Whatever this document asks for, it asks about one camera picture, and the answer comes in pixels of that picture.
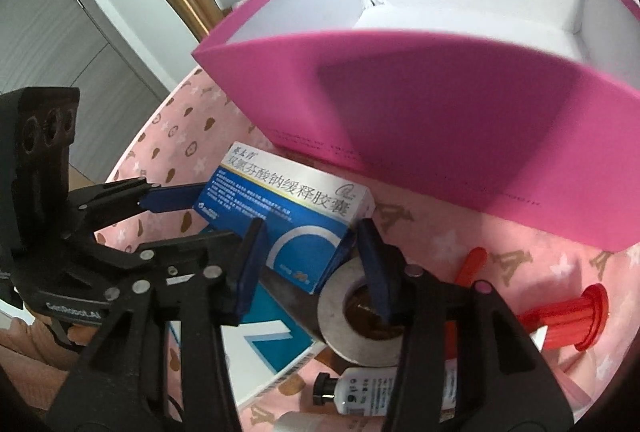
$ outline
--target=blue and white medicine box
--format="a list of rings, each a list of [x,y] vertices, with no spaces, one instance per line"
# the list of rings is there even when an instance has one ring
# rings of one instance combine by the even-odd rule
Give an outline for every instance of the blue and white medicine box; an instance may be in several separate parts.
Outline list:
[[[213,226],[244,235],[253,218],[267,223],[267,266],[313,293],[337,266],[350,228],[373,214],[362,185],[236,142],[194,208]]]

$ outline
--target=tape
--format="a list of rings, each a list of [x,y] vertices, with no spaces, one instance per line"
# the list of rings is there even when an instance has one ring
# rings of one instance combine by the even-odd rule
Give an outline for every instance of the tape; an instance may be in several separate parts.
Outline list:
[[[366,284],[360,258],[340,266],[320,292],[318,323],[324,341],[348,362],[365,367],[393,367],[400,359],[402,336],[373,340],[358,334],[344,315],[348,298]]]

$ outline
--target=black tumbler lid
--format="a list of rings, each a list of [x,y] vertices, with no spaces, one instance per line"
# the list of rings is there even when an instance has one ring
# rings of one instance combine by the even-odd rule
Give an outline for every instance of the black tumbler lid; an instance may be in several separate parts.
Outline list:
[[[335,385],[338,383],[337,378],[332,378],[328,372],[318,374],[314,383],[313,403],[322,406],[326,401],[334,400]]]

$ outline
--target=round table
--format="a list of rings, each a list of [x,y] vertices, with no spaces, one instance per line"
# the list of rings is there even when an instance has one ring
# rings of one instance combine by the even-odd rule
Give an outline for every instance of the round table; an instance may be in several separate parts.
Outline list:
[[[148,120],[108,180],[146,176],[150,183],[164,186],[203,182],[235,141],[367,185],[376,200],[374,220],[385,240],[442,280],[453,281],[470,249],[486,248],[490,260],[480,278],[494,284],[516,314],[580,296],[588,285],[604,284],[610,316],[600,341],[586,355],[570,347],[546,356],[551,365],[565,370],[574,363],[569,374],[593,399],[612,379],[638,332],[640,245],[612,254],[276,149],[200,68]],[[141,242],[196,234],[205,226],[192,210],[144,213],[97,232],[97,240],[132,251]],[[176,349],[170,352],[169,369],[174,388],[180,366]],[[244,429],[266,432],[283,412],[308,411],[309,383],[328,370],[312,361],[279,389],[253,402],[241,413]]]

